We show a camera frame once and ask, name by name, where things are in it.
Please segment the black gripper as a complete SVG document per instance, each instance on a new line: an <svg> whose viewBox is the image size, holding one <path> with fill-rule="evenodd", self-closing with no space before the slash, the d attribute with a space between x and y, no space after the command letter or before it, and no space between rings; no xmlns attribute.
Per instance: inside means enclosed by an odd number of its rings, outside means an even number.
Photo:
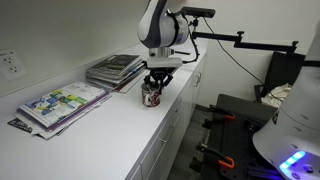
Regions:
<svg viewBox="0 0 320 180"><path fill-rule="evenodd" d="M152 68L150 71L150 88L151 90L155 89L154 82L151 80L151 77L154 80L162 80L160 83L160 94L162 94L162 90L169 85L173 76L171 76L175 71L174 67L167 68Z"/></svg>

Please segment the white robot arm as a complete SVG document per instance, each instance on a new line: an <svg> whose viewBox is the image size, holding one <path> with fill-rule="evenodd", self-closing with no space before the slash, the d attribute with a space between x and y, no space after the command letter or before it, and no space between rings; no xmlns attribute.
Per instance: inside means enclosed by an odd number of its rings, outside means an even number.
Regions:
<svg viewBox="0 0 320 180"><path fill-rule="evenodd" d="M168 0L149 0L138 24L138 38L149 49L146 65L150 74L144 79L148 88L162 91L172 75L169 68L181 67L183 60L172 57L172 46L183 44L189 36L187 21L181 13L167 9Z"/></svg>

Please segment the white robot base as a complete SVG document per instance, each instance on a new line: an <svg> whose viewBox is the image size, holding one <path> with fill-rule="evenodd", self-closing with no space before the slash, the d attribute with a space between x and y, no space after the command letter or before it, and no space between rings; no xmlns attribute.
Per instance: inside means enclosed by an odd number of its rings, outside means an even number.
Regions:
<svg viewBox="0 0 320 180"><path fill-rule="evenodd" d="M252 140L285 179L320 180L320 24L290 92Z"/></svg>

